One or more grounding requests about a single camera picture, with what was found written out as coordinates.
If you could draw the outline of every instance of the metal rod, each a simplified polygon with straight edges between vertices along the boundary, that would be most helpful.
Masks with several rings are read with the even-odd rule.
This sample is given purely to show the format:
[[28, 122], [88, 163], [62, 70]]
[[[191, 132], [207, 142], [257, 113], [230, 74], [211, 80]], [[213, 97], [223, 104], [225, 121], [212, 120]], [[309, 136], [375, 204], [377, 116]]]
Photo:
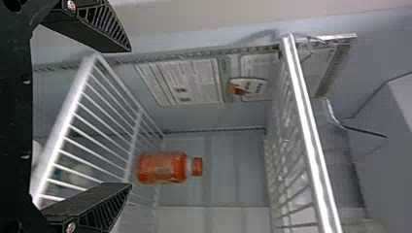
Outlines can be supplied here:
[[119, 176], [117, 176], [117, 175], [115, 175], [115, 174], [113, 174], [113, 173], [111, 173], [111, 172], [109, 172], [109, 171], [107, 171], [107, 170], [105, 170], [105, 169], [103, 169], [103, 168], [100, 168], [100, 167], [98, 167], [98, 166], [96, 166], [96, 165], [94, 165], [94, 164], [92, 164], [92, 163], [90, 163], [90, 162], [87, 162], [87, 161], [79, 158], [79, 157], [76, 156], [76, 155], [73, 155], [73, 154], [71, 154], [71, 153], [69, 153], [69, 152], [66, 152], [66, 151], [64, 151], [64, 150], [61, 150], [60, 153], [66, 155], [66, 156], [68, 156], [68, 157], [70, 157], [70, 158], [73, 158], [74, 160], [76, 160], [76, 161], [78, 161], [78, 162], [81, 162], [81, 163], [83, 163], [84, 165], [87, 165], [87, 166], [89, 166], [89, 167], [91, 167], [91, 168], [94, 168], [94, 169], [96, 169], [96, 170], [98, 170], [98, 171], [100, 171], [100, 172], [102, 172], [102, 173], [105, 173], [105, 174], [107, 174], [107, 175], [109, 175], [109, 176], [111, 176], [111, 177], [113, 177], [113, 178], [116, 178], [116, 179], [118, 179], [119, 181], [121, 181], [121, 177], [119, 177]]
[[[86, 119], [84, 119], [83, 117], [79, 116], [78, 114], [74, 114], [74, 117], [76, 117], [77, 119], [79, 119], [81, 122], [83, 122], [85, 125], [87, 125], [88, 127], [90, 127], [92, 130], [94, 130], [96, 133], [100, 134], [100, 136], [102, 136], [103, 138], [105, 138], [107, 141], [111, 142], [113, 145], [117, 146], [120, 150], [124, 151], [125, 153], [127, 153], [127, 150], [122, 147], [119, 143], [117, 143], [115, 140], [113, 140], [111, 137], [109, 137], [107, 134], [105, 134], [103, 131], [101, 131], [100, 129], [98, 129], [96, 126], [94, 126], [92, 123], [88, 122]], [[126, 159], [124, 159], [123, 157], [121, 157], [120, 155], [116, 154], [115, 155], [118, 157], [118, 159], [122, 160], [123, 162], [127, 162]]]
[[127, 101], [126, 99], [124, 99], [123, 95], [120, 94], [120, 92], [112, 85], [112, 83], [110, 83], [110, 81], [107, 80], [106, 76], [102, 73], [102, 71], [101, 71], [98, 67], [96, 67], [96, 66], [94, 66], [94, 69], [97, 71], [97, 73], [100, 74], [100, 76], [101, 76], [101, 77], [103, 78], [103, 80], [112, 88], [112, 90], [115, 91], [115, 93], [116, 93], [116, 94], [120, 97], [120, 99], [127, 105], [127, 107], [129, 107], [130, 110], [137, 116], [137, 115], [139, 114], [139, 109], [140, 109], [140, 108], [137, 107], [138, 110], [136, 111], [136, 110], [128, 103], [128, 101]]
[[285, 192], [287, 192], [288, 189], [290, 189], [294, 185], [294, 183], [300, 178], [300, 176], [302, 176], [305, 172], [306, 172], [306, 170], [300, 171], [299, 174], [297, 176], [295, 176], [293, 178], [293, 180], [289, 183], [289, 185], [285, 185], [285, 187], [282, 188], [282, 190], [279, 190], [279, 192], [277, 193], [277, 197], [285, 194]]
[[99, 116], [97, 116], [96, 114], [94, 114], [90, 109], [88, 109], [85, 105], [79, 103], [79, 106], [82, 107], [82, 109], [84, 109], [86, 112], [88, 112], [92, 117], [96, 118], [101, 124], [103, 124], [105, 127], [107, 127], [110, 131], [112, 131], [112, 133], [114, 133], [116, 136], [118, 136], [119, 138], [121, 138], [126, 144], [128, 144], [130, 146], [130, 142], [127, 141], [127, 139], [125, 139], [122, 135], [120, 135], [118, 133], [118, 131], [116, 131], [114, 128], [112, 128], [112, 126], [110, 126], [109, 124], [107, 124], [103, 119], [101, 119]]
[[131, 139], [132, 144], [131, 144], [131, 147], [129, 148], [129, 151], [128, 151], [128, 159], [127, 159], [126, 169], [124, 171], [124, 176], [123, 176], [123, 182], [124, 183], [129, 181], [132, 161], [133, 161], [133, 158], [135, 156], [134, 150], [136, 148], [136, 140], [137, 140], [137, 137], [139, 135], [139, 129], [140, 129], [140, 123], [141, 122], [142, 122], [142, 114], [138, 114], [137, 115], [137, 120], [136, 120], [136, 123], [135, 123], [136, 127], [134, 128], [133, 137]]
[[88, 84], [88, 83], [87, 83], [86, 85], [87, 85], [87, 87], [90, 88], [91, 91], [93, 91], [94, 94], [96, 94], [107, 106], [109, 106], [109, 108], [110, 108], [119, 118], [121, 118], [121, 119], [127, 124], [127, 126], [130, 127], [130, 129], [133, 129], [133, 128], [134, 128], [134, 126], [131, 125], [131, 123], [130, 123], [126, 118], [124, 118], [123, 115], [121, 115], [121, 114], [115, 109], [115, 107], [113, 107], [113, 105], [112, 105], [111, 103], [109, 103], [109, 101], [108, 101], [105, 97], [103, 97], [96, 89], [94, 89], [93, 86], [91, 86], [91, 85]]
[[152, 206], [145, 206], [145, 205], [138, 204], [138, 203], [131, 202], [131, 201], [128, 201], [128, 202], [127, 202], [127, 205], [129, 205], [129, 206], [147, 207], [147, 208], [150, 208], [150, 209], [152, 208]]
[[[148, 132], [147, 132], [143, 127], [140, 127], [140, 129], [143, 130], [143, 131], [145, 131], [146, 134], [148, 134]], [[150, 146], [152, 146], [153, 148], [158, 148], [158, 147], [154, 146], [154, 145], [153, 145], [149, 140], [147, 140], [145, 137], [141, 137], [141, 138], [143, 138], [143, 139], [145, 140], [145, 142], [146, 142], [147, 144], [149, 144]]]
[[[106, 68], [110, 67], [110, 65], [107, 63], [107, 61], [99, 56], [97, 57], [97, 59], [102, 63], [102, 65]], [[112, 75], [112, 77], [118, 82], [118, 84], [121, 86], [121, 88], [123, 88], [124, 92], [129, 96], [130, 99], [132, 99], [135, 104], [137, 105], [137, 107], [139, 107], [139, 110], [144, 113], [144, 116], [152, 123], [152, 125], [157, 129], [157, 131], [161, 134], [162, 137], [164, 137], [164, 133], [161, 131], [161, 129], [157, 126], [157, 124], [155, 124], [155, 122], [152, 120], [151, 117], [149, 117], [148, 113], [146, 112], [146, 110], [140, 105], [139, 101], [137, 101], [137, 99], [134, 97], [134, 95], [132, 95], [130, 93], [130, 91], [128, 90], [128, 88], [124, 85], [124, 83], [121, 81], [121, 79], [119, 78], [119, 76], [112, 70], [112, 69], [107, 69], [108, 72]]]
[[118, 168], [119, 170], [124, 171], [124, 169], [123, 169], [122, 167], [120, 167], [118, 164], [116, 164], [116, 163], [110, 161], [109, 159], [101, 156], [100, 154], [94, 152], [93, 150], [90, 150], [89, 148], [87, 148], [87, 147], [85, 147], [85, 146], [83, 146], [83, 145], [81, 145], [81, 144], [79, 144], [79, 143], [76, 143], [76, 142], [74, 142], [73, 140], [71, 140], [71, 139], [69, 139], [69, 138], [66, 138], [66, 140], [67, 140], [69, 143], [75, 145], [76, 147], [78, 147], [78, 148], [80, 148], [80, 149], [82, 149], [82, 150], [90, 153], [91, 155], [94, 155], [95, 157], [97, 157], [97, 158], [105, 161], [106, 163], [108, 163], [108, 164], [110, 164], [110, 165]]
[[297, 196], [299, 196], [300, 194], [302, 194], [306, 189], [308, 189], [310, 187], [309, 184], [305, 185], [304, 187], [302, 187], [299, 191], [297, 191], [294, 195], [292, 195], [291, 197], [289, 197], [288, 199], [286, 199], [283, 203], [279, 203], [279, 205], [275, 206], [274, 208], [278, 209], [281, 208], [283, 206], [285, 206], [286, 204], [290, 203], [294, 198], [296, 198]]
[[143, 199], [143, 200], [146, 200], [146, 201], [154, 201], [153, 199], [150, 199], [150, 198], [147, 198], [147, 197], [144, 197], [144, 196], [135, 194], [135, 193], [133, 193], [133, 192], [130, 192], [130, 195], [137, 196], [137, 197], [139, 197], [140, 199]]
[[94, 79], [94, 81], [106, 92], [107, 95], [109, 95], [111, 97], [111, 99], [118, 104], [118, 106], [124, 111], [124, 113], [130, 117], [131, 121], [134, 121], [134, 119], [136, 118], [136, 116], [133, 116], [127, 109], [124, 108], [123, 104], [121, 104], [119, 102], [119, 100], [113, 96], [113, 94], [106, 88], [106, 86], [104, 86], [99, 80], [97, 80], [96, 77], [94, 77], [93, 75], [90, 75], [92, 79]]
[[72, 188], [72, 189], [76, 189], [76, 190], [79, 190], [79, 191], [86, 191], [86, 190], [87, 190], [87, 188], [84, 188], [84, 187], [72, 185], [72, 184], [70, 184], [70, 183], [64, 183], [64, 182], [56, 181], [56, 180], [53, 180], [53, 179], [50, 179], [50, 178], [48, 178], [48, 182], [49, 182], [49, 183], [54, 183], [54, 184], [56, 184], [56, 185], [60, 185], [60, 186], [64, 186], [64, 187], [68, 187], [68, 188]]
[[45, 194], [40, 194], [39, 197], [46, 199], [46, 200], [56, 201], [56, 202], [64, 200], [64, 198], [61, 198], [61, 197], [49, 196]]
[[69, 172], [69, 173], [75, 174], [75, 175], [77, 175], [77, 176], [79, 176], [79, 177], [86, 178], [86, 179], [88, 179], [88, 180], [90, 180], [90, 181], [92, 181], [92, 182], [96, 182], [96, 183], [103, 183], [102, 181], [97, 180], [96, 178], [93, 178], [93, 177], [88, 176], [88, 175], [86, 175], [86, 174], [80, 173], [80, 172], [75, 171], [75, 170], [73, 170], [73, 169], [66, 168], [66, 167], [61, 166], [61, 165], [56, 164], [56, 163], [54, 163], [54, 167], [56, 167], [56, 168], [58, 168], [58, 169], [60, 169], [60, 170], [63, 170], [63, 171], [66, 171], [66, 172]]
[[318, 222], [307, 222], [307, 223], [301, 223], [301, 224], [294, 224], [294, 225], [281, 225], [281, 226], [275, 226], [278, 229], [284, 229], [284, 228], [289, 228], [289, 229], [294, 229], [294, 228], [303, 228], [303, 227], [312, 227], [312, 226], [318, 226]]
[[70, 125], [70, 128], [73, 129], [74, 131], [76, 131], [77, 133], [79, 133], [80, 135], [84, 136], [85, 138], [89, 139], [90, 141], [92, 141], [94, 144], [96, 144], [97, 146], [99, 146], [100, 148], [106, 150], [107, 152], [111, 153], [114, 157], [117, 157], [118, 159], [120, 159], [121, 161], [123, 161], [124, 163], [127, 162], [127, 160], [125, 160], [124, 158], [122, 158], [121, 156], [119, 156], [118, 154], [116, 154], [114, 151], [110, 150], [109, 148], [107, 148], [106, 146], [104, 146], [103, 144], [101, 144], [100, 142], [98, 142], [97, 140], [93, 139], [92, 137], [88, 136], [85, 132], [83, 132], [82, 130], [78, 129], [77, 127]]
[[117, 120], [115, 120], [110, 114], [108, 114], [100, 105], [98, 105], [91, 97], [89, 97], [87, 94], [83, 93], [83, 96], [90, 101], [91, 104], [93, 104], [98, 110], [100, 110], [107, 118], [109, 118], [112, 122], [114, 122], [119, 128], [123, 130], [124, 133], [126, 133], [130, 138], [132, 137], [131, 133], [123, 127]]
[[284, 217], [284, 216], [291, 216], [291, 215], [293, 215], [293, 214], [296, 214], [296, 213], [298, 213], [298, 212], [304, 211], [304, 210], [306, 210], [306, 209], [308, 209], [308, 208], [311, 208], [311, 207], [313, 207], [313, 206], [314, 206], [314, 203], [313, 203], [313, 202], [312, 202], [312, 203], [309, 203], [309, 204], [306, 204], [306, 205], [303, 205], [303, 206], [301, 206], [301, 207], [299, 207], [299, 208], [297, 208], [297, 209], [294, 209], [294, 210], [292, 210], [292, 211], [290, 211], [290, 212], [287, 212], [287, 213], [285, 213], [285, 214], [283, 214], [283, 215], [281, 215], [281, 216], [275, 216], [275, 219], [282, 218], [282, 217]]
[[155, 133], [152, 128], [144, 121], [142, 120], [142, 122], [146, 125], [146, 127], [148, 127], [148, 129], [152, 132], [152, 134], [154, 134], [158, 140], [162, 141], [160, 137], [158, 137], [157, 133]]

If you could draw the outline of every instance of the paper label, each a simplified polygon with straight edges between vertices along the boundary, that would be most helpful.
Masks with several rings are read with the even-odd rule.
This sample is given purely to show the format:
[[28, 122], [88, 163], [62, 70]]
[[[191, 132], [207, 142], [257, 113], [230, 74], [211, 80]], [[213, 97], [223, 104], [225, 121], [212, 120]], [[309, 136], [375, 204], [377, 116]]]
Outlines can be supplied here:
[[136, 69], [160, 106], [223, 102], [216, 58], [147, 63]]
[[[278, 52], [244, 55], [240, 58], [240, 63], [242, 77], [267, 80], [266, 89], [271, 89], [275, 76], [279, 74]], [[272, 92], [264, 90], [260, 95], [244, 95], [242, 101], [270, 100], [271, 98]]]

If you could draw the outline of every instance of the black plastic mount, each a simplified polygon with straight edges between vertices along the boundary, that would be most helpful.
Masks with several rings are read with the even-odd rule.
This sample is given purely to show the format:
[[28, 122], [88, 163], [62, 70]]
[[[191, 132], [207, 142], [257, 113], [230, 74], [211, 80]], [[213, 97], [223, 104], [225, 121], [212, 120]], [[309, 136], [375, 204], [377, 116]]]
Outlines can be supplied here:
[[[53, 30], [55, 28], [55, 31], [102, 52], [130, 51], [130, 44], [124, 30], [107, 1], [77, 1], [81, 2], [78, 7], [72, 0], [0, 0], [0, 23], [2, 25], [0, 30], [0, 54], [2, 55], [2, 59], [0, 59], [0, 106], [2, 107], [0, 115], [0, 188], [3, 190], [0, 198], [1, 233], [55, 232], [48, 222], [51, 219], [42, 215], [33, 205], [29, 195], [33, 138], [33, 76], [30, 39], [33, 30], [40, 23], [44, 23], [49, 28]], [[63, 9], [71, 11], [69, 17], [66, 17], [67, 11]], [[83, 9], [87, 9], [87, 16], [88, 13], [91, 13], [89, 9], [96, 9], [97, 20], [88, 22], [80, 17]], [[68, 21], [57, 20], [58, 12], [64, 14], [61, 19], [66, 18]], [[109, 198], [107, 195], [110, 188], [106, 184], [100, 188], [106, 188], [104, 192], [102, 189], [97, 190], [102, 191], [106, 198]], [[93, 195], [88, 194], [90, 199], [93, 196], [93, 198], [100, 198], [101, 201], [99, 202], [101, 207], [95, 202], [95, 205], [90, 206], [93, 210], [94, 208], [100, 210], [95, 216], [97, 217], [96, 227], [82, 228], [84, 224], [80, 217], [79, 229], [85, 229], [84, 232], [105, 232], [113, 227], [113, 222], [116, 221], [113, 216], [119, 214], [122, 207], [118, 213], [116, 207], [106, 210], [101, 199], [102, 196], [97, 195], [96, 190], [93, 192]], [[120, 198], [124, 197], [121, 192], [116, 194], [116, 196], [118, 195]], [[75, 202], [77, 201], [72, 199], [71, 202], [63, 203], [71, 205]]]
[[76, 232], [109, 233], [132, 188], [128, 183], [102, 183], [42, 210], [57, 233], [71, 226]]
[[101, 52], [128, 52], [127, 35], [107, 0], [61, 0], [42, 25]]

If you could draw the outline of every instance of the white plastic wall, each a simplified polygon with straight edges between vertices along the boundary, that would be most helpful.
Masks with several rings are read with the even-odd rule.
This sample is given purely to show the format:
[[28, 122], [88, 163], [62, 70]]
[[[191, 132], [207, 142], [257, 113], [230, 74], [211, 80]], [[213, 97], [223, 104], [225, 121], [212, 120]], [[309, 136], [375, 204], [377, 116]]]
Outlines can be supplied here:
[[269, 209], [161, 207], [158, 229], [158, 233], [269, 233]]
[[166, 150], [203, 158], [202, 178], [164, 185], [160, 206], [266, 207], [263, 130], [172, 134]]

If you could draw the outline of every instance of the juice bottle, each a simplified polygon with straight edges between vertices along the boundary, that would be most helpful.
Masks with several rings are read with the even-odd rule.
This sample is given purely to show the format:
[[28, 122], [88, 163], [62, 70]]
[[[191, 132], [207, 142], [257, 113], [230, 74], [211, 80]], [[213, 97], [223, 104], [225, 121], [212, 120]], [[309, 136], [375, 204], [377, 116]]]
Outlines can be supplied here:
[[136, 175], [140, 183], [182, 183], [202, 173], [202, 158], [191, 158], [181, 151], [143, 152], [137, 159]]

